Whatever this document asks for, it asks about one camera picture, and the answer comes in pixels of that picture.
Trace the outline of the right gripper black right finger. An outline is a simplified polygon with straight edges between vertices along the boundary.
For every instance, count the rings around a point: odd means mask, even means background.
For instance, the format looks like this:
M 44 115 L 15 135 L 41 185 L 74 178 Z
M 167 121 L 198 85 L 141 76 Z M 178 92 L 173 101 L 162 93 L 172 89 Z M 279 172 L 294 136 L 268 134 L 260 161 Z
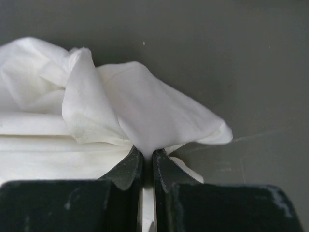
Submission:
M 202 184 L 165 152 L 152 155 L 159 232 L 300 232 L 285 193 L 271 185 Z

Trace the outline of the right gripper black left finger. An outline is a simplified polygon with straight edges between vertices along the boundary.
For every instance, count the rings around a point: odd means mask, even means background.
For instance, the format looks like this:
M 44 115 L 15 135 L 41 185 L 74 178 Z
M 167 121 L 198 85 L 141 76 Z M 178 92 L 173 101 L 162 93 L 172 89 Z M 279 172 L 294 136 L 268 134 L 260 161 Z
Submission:
M 0 188 L 3 232 L 140 232 L 143 156 L 96 180 L 10 181 Z

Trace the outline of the white t shirt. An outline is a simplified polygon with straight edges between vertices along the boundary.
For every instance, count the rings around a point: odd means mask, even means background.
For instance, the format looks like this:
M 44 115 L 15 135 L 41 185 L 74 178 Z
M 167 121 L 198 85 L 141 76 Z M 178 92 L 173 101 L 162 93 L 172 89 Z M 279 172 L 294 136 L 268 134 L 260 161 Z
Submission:
M 25 37 L 0 48 L 0 181 L 95 179 L 135 146 L 146 160 L 233 139 L 226 122 L 141 63 Z

